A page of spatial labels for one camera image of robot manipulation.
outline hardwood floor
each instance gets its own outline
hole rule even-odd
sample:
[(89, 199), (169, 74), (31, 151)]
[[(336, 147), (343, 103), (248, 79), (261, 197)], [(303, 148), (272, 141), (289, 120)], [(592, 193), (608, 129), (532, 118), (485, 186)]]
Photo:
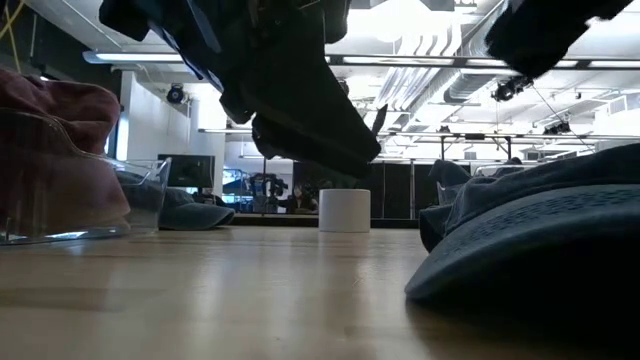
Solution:
[(594, 356), (406, 304), (425, 256), (416, 230), (243, 227), (0, 248), (0, 349), (11, 360)]

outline white cylindrical object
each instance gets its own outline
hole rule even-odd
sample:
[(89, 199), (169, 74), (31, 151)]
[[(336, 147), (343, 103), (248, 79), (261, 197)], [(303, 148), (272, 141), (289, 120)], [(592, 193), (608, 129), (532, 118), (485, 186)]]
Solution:
[(320, 231), (367, 233), (371, 230), (369, 190), (320, 190), (319, 206)]

